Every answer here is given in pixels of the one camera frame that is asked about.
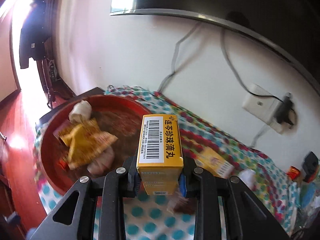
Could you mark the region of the red candy wrapper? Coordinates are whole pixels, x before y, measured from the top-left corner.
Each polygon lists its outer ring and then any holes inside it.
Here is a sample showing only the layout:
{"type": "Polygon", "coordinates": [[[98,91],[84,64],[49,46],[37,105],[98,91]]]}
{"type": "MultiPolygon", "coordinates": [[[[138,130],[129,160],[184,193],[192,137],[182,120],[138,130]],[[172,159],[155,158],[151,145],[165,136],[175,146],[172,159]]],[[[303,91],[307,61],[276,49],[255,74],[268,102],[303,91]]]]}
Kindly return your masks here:
{"type": "Polygon", "coordinates": [[[65,161],[64,159],[59,159],[57,164],[64,170],[64,171],[68,171],[69,170],[69,165],[67,163],[67,161],[65,161]]]}

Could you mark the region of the round red tray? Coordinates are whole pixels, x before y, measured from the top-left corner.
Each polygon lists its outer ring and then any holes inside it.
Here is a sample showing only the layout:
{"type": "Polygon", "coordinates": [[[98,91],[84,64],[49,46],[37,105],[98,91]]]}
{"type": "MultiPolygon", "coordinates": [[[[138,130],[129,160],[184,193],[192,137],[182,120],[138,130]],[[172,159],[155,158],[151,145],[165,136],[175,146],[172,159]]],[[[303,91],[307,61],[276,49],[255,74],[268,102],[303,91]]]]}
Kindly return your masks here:
{"type": "Polygon", "coordinates": [[[91,106],[88,120],[70,120],[78,105],[71,102],[54,115],[43,134],[41,169],[59,194],[65,194],[81,176],[104,176],[133,156],[142,118],[150,114],[135,100],[115,95],[89,96],[84,102],[91,106]]]}

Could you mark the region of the black clamp stand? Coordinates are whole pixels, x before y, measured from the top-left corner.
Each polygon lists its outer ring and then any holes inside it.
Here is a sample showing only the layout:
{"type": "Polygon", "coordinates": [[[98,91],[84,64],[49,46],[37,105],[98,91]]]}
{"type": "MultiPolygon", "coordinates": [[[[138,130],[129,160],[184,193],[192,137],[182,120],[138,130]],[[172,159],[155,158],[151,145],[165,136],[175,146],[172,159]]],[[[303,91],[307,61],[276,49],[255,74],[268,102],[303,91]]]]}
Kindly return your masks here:
{"type": "Polygon", "coordinates": [[[306,183],[311,182],[317,174],[319,167],[319,159],[311,151],[309,152],[303,161],[302,171],[303,171],[303,181],[306,183]]]}

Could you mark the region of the small red snack packet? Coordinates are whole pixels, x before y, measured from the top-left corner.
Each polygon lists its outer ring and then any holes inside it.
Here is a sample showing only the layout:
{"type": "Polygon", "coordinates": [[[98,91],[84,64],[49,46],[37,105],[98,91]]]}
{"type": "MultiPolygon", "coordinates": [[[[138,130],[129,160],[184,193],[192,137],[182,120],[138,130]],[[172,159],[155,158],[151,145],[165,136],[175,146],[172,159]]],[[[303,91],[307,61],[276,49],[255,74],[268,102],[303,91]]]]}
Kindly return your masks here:
{"type": "Polygon", "coordinates": [[[294,166],[290,166],[286,174],[291,180],[296,180],[300,176],[300,170],[294,166]]]}

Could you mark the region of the yellow barcode medicine box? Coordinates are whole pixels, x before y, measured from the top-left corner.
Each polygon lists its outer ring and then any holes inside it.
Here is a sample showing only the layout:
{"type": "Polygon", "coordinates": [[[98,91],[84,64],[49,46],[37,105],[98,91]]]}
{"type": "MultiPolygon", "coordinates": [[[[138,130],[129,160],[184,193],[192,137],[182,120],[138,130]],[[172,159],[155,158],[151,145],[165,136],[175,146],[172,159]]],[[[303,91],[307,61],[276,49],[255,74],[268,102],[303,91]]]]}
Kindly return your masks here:
{"type": "Polygon", "coordinates": [[[144,115],[136,168],[148,195],[172,195],[183,170],[178,119],[172,114],[144,115]]]}

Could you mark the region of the polka dot tablecloth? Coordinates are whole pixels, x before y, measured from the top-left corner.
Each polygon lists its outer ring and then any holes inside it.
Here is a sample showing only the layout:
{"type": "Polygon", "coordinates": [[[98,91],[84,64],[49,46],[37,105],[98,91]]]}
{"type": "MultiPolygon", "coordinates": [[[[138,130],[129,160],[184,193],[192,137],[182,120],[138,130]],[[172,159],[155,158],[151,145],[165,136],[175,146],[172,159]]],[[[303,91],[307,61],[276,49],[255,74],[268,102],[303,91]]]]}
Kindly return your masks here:
{"type": "MultiPolygon", "coordinates": [[[[111,94],[135,100],[150,114],[172,114],[178,119],[183,157],[193,158],[209,147],[218,150],[217,129],[194,124],[187,113],[176,113],[175,104],[141,89],[114,89],[111,94]],[[197,142],[196,154],[188,139],[197,142]]],[[[269,211],[237,176],[223,179],[196,163],[197,209],[194,215],[167,211],[169,196],[148,195],[141,182],[136,196],[124,196],[127,171],[123,167],[91,178],[81,176],[52,207],[34,232],[33,239],[288,239],[279,214],[269,211]]],[[[175,192],[180,192],[177,185],[175,192]]]]}

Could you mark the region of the wall-mounted black television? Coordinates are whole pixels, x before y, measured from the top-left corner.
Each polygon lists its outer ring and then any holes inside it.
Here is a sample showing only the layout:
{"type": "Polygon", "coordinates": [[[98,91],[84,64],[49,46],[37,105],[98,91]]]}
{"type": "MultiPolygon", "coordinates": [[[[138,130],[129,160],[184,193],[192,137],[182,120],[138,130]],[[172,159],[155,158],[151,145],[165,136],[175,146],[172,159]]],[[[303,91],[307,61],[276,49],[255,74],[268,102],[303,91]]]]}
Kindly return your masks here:
{"type": "Polygon", "coordinates": [[[263,44],[319,90],[319,0],[112,0],[110,13],[221,26],[263,44]]]}

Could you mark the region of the clear plastic bag of items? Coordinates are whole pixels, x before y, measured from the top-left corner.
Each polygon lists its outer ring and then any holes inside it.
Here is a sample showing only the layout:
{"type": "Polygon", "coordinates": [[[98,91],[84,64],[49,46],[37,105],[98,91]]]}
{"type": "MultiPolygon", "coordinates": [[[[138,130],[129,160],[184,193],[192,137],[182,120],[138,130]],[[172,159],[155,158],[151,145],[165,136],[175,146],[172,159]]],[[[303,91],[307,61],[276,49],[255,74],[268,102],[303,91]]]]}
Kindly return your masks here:
{"type": "Polygon", "coordinates": [[[299,204],[295,230],[310,228],[319,214],[319,179],[302,182],[299,192],[299,204]]]}

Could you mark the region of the brown snack packets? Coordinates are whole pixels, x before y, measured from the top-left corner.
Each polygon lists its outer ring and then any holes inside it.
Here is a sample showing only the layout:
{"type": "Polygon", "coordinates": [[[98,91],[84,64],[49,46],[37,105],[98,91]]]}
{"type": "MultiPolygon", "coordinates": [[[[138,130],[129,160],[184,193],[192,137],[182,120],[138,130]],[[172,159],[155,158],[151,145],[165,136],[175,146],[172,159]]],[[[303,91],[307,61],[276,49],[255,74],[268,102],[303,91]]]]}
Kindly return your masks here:
{"type": "Polygon", "coordinates": [[[170,213],[194,215],[197,209],[196,198],[185,198],[180,192],[169,196],[167,211],[170,213]]]}

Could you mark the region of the red and cream box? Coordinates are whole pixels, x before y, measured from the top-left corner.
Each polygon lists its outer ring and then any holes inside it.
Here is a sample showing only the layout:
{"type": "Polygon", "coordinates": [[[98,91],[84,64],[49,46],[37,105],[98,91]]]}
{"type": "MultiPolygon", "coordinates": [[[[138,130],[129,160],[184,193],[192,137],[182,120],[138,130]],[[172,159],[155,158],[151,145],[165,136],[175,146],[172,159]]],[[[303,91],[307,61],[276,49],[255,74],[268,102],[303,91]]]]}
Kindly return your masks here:
{"type": "Polygon", "coordinates": [[[53,136],[56,137],[56,139],[60,138],[60,134],[64,132],[64,130],[71,127],[72,123],[69,120],[63,121],[53,132],[53,136]]]}

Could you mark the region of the black power adapter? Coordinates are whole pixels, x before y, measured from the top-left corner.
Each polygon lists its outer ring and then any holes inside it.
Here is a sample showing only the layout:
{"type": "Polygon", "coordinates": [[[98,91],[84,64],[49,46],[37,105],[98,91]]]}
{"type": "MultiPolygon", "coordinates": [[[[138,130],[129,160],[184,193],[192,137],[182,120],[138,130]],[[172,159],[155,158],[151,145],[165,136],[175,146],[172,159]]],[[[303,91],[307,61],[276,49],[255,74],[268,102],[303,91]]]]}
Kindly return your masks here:
{"type": "Polygon", "coordinates": [[[274,113],[274,118],[277,123],[283,125],[288,124],[289,129],[292,129],[297,122],[297,113],[293,109],[292,94],[286,93],[281,101],[281,104],[274,113]],[[290,119],[290,114],[293,114],[294,121],[290,119]]]}

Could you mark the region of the dark hanging clothes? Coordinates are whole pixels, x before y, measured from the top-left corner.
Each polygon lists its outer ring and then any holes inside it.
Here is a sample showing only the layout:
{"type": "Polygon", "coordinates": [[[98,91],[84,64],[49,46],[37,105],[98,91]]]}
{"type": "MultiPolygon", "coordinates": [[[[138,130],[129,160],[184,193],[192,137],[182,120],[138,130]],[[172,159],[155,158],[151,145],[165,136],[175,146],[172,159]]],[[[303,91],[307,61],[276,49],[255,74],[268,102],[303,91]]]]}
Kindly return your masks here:
{"type": "Polygon", "coordinates": [[[52,36],[52,32],[45,25],[46,2],[32,0],[31,9],[25,18],[19,45],[20,68],[29,67],[29,59],[39,61],[46,58],[44,43],[52,36]]]}

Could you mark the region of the yellow snack bag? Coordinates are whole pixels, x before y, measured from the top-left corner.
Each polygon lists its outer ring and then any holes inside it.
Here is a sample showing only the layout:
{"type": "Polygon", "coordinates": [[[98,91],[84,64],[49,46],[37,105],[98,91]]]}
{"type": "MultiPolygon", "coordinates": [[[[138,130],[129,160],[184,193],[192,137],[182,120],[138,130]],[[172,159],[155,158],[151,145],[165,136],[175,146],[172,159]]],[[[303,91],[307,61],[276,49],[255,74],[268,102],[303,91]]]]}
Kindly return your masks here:
{"type": "Polygon", "coordinates": [[[67,161],[70,170],[90,164],[118,140],[115,135],[102,131],[95,118],[72,124],[59,139],[69,148],[61,159],[67,161]]]}

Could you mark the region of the grey crumpled sock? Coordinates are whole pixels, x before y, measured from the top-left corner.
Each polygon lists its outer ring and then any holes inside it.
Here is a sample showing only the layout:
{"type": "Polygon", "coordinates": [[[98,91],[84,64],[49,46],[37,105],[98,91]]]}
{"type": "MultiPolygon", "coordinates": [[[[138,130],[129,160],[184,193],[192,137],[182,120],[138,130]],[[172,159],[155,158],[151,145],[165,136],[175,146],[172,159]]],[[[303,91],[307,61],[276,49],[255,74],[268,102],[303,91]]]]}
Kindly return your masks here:
{"type": "Polygon", "coordinates": [[[238,174],[238,177],[244,182],[244,184],[252,190],[255,186],[255,171],[252,169],[245,169],[238,174]]]}

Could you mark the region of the flat yellow box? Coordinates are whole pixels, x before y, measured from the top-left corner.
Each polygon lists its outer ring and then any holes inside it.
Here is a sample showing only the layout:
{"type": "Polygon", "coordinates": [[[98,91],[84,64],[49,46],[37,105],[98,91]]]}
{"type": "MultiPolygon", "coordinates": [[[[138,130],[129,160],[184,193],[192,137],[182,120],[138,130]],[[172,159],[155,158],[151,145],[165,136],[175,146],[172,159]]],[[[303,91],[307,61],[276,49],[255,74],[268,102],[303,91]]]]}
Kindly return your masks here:
{"type": "Polygon", "coordinates": [[[223,179],[229,178],[234,169],[232,164],[209,147],[196,154],[196,163],[214,176],[223,179]]]}

